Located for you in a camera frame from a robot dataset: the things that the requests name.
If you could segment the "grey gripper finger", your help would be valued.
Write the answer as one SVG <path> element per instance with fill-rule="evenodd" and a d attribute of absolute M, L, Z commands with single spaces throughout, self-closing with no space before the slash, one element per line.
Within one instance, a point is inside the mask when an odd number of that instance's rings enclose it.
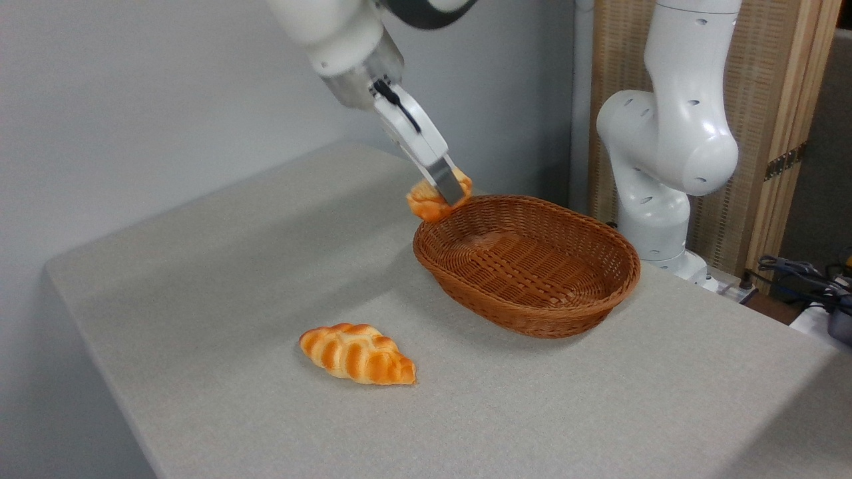
<path fill-rule="evenodd" d="M 425 177 L 448 206 L 456 206 L 465 197 L 465 191 L 455 176 L 455 164 L 449 155 L 427 166 Z"/>

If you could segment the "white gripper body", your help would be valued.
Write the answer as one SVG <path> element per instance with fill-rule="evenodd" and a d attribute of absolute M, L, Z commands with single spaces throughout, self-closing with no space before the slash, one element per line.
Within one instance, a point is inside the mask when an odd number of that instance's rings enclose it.
<path fill-rule="evenodd" d="M 386 133 L 422 172 L 449 154 L 448 145 L 434 122 L 401 85 L 375 82 L 371 91 L 374 110 L 383 121 Z"/>

